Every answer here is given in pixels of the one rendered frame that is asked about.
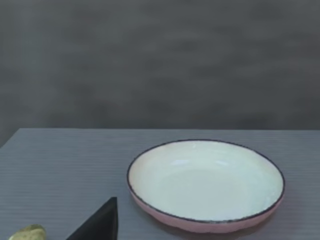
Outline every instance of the black object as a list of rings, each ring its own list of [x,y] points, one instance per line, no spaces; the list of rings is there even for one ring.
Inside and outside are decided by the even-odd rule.
[[[66,240],[117,240],[117,198],[110,198]]]

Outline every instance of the shallow bowl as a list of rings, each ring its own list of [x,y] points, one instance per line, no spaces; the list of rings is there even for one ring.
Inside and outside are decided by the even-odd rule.
[[[253,227],[281,203],[285,179],[266,156],[218,140],[178,140],[148,149],[127,171],[133,199],[158,221],[194,233]]]

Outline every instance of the pink underside of plate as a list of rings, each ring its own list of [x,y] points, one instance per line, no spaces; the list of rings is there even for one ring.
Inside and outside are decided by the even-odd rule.
[[[134,201],[145,212],[147,212],[148,214],[150,214],[151,216],[153,216],[155,219],[157,219],[159,222],[163,224],[166,224],[175,228],[179,228],[188,232],[193,232],[193,233],[216,233],[216,234],[231,233],[241,229],[250,228],[261,223],[276,210],[276,208],[280,205],[282,201],[281,199],[277,203],[277,205],[275,205],[269,211],[250,219],[245,219],[245,220],[236,221],[236,222],[227,222],[227,223],[207,223],[207,222],[189,221],[189,220],[181,219],[171,215],[167,215],[165,213],[159,212],[154,208],[146,205],[144,202],[138,199],[132,192],[131,192],[131,195],[133,196]]]

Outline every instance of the tabletop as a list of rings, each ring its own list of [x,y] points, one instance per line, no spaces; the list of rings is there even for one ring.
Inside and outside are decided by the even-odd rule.
[[[320,131],[23,128],[0,149],[0,238],[42,224],[62,240],[110,197],[118,197],[120,240],[212,239],[163,226],[132,201],[126,171],[143,150],[178,139],[251,147],[283,171],[287,187],[264,224],[218,240],[313,240],[320,235]]]

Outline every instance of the gray table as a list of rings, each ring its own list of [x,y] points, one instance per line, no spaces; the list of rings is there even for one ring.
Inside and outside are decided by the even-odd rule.
[[[231,235],[188,234],[150,219],[132,202],[125,174],[138,153],[185,138],[237,142],[272,158],[287,191],[265,224]],[[0,149],[0,239],[31,223],[64,240],[112,196],[120,240],[315,240],[320,236],[320,131],[20,129]]]

